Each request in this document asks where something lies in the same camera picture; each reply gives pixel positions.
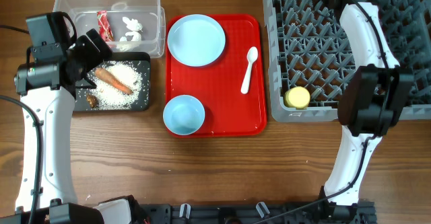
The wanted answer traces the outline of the orange carrot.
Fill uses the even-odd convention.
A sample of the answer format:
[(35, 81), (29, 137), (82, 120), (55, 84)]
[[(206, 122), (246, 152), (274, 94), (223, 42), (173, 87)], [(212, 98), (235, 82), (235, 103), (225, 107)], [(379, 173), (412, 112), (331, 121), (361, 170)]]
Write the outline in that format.
[(104, 68), (96, 68), (94, 74), (99, 80), (113, 86), (124, 94), (131, 95), (133, 93), (129, 87), (120, 82), (112, 73)]

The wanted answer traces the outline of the brown food scrap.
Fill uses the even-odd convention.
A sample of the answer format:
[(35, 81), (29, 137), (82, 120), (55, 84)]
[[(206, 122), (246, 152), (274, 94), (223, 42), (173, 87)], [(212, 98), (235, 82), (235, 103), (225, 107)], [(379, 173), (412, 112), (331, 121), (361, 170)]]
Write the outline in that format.
[(91, 94), (86, 95), (86, 101), (90, 105), (90, 108), (96, 108), (98, 106), (98, 99), (96, 96), (93, 96)]

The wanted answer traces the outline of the white rice pile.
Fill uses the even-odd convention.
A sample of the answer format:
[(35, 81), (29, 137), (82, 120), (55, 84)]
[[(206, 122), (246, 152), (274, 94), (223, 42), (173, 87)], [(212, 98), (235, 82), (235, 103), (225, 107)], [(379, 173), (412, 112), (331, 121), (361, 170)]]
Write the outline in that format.
[(85, 100), (84, 106), (88, 110), (130, 110), (144, 111), (150, 104), (150, 63), (147, 61), (108, 61), (100, 65), (112, 73), (120, 82), (129, 87), (131, 95), (115, 89), (113, 86), (99, 80), (94, 72), (89, 72), (89, 79), (96, 85), (96, 89), (81, 90), (83, 96), (91, 94), (98, 99), (98, 106), (91, 109)]

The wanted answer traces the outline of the red snack wrapper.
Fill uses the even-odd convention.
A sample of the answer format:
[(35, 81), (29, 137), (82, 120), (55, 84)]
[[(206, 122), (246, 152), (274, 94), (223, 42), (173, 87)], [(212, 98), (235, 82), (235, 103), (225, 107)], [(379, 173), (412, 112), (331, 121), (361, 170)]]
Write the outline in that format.
[(113, 42), (114, 38), (107, 18), (107, 11), (98, 11), (96, 15), (98, 19), (99, 35), (105, 42)]

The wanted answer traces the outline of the white tissue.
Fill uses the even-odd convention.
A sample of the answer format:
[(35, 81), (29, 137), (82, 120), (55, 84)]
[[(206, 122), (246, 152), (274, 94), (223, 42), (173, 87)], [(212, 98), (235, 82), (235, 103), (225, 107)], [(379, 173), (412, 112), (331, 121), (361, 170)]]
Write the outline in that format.
[(130, 19), (128, 17), (122, 17), (123, 22), (128, 29), (119, 40), (120, 44), (117, 45), (117, 50), (120, 52), (130, 51), (138, 47), (138, 42), (142, 40), (142, 24), (137, 19)]

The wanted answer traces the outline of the light blue bowl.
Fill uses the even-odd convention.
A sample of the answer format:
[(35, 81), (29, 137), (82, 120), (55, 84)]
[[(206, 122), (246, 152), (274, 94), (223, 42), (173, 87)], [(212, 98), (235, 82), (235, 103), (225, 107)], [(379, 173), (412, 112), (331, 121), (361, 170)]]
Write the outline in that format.
[(180, 136), (197, 132), (205, 121), (205, 108), (195, 97), (180, 95), (172, 98), (164, 107), (163, 121), (166, 128)]

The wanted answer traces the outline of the white plastic spoon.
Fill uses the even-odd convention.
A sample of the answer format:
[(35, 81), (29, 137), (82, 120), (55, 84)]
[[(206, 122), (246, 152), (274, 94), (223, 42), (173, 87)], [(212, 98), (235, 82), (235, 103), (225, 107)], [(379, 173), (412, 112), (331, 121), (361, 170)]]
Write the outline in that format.
[(258, 57), (259, 57), (259, 51), (258, 51), (257, 47), (255, 47), (255, 46), (251, 47), (248, 50), (247, 55), (246, 55), (248, 65), (247, 65), (246, 72), (244, 74), (244, 79), (242, 81), (242, 85), (240, 88), (240, 92), (242, 94), (247, 94), (249, 91), (253, 63), (258, 59)]

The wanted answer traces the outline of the light blue plate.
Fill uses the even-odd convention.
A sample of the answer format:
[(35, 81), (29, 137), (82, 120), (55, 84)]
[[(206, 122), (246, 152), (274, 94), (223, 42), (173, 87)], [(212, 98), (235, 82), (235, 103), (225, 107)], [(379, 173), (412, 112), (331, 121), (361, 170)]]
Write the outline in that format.
[(186, 15), (169, 29), (167, 45), (178, 62), (189, 67), (203, 67), (221, 56), (226, 35), (220, 23), (212, 17)]

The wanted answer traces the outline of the yellow plastic cup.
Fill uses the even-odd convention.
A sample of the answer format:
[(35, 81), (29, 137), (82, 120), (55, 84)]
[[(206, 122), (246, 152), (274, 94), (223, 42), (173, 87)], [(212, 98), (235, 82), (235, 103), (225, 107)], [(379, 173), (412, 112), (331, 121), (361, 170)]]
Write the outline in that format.
[(284, 104), (289, 108), (305, 109), (310, 103), (310, 93), (305, 87), (293, 87), (284, 94)]

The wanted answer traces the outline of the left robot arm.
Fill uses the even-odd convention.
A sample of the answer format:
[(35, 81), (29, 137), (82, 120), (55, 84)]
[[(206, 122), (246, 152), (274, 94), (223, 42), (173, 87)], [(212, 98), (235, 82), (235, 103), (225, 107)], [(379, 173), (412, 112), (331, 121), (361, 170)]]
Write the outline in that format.
[(150, 223), (131, 196), (112, 198), (95, 207), (77, 203), (71, 177), (70, 128), (76, 83), (112, 51), (91, 29), (78, 36), (62, 11), (27, 18), (32, 45), (18, 67), (14, 85), (24, 116), (24, 164), (15, 213), (2, 223)]

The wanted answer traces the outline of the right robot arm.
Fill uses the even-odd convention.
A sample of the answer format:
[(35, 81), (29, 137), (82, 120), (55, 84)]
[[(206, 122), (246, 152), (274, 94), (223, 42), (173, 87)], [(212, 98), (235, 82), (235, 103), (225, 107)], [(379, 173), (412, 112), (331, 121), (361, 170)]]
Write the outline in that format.
[(378, 6), (357, 0), (323, 0), (338, 10), (347, 35), (355, 73), (337, 107), (341, 144), (320, 201), (330, 207), (353, 207), (374, 150), (400, 118), (413, 84), (391, 52), (378, 18)]

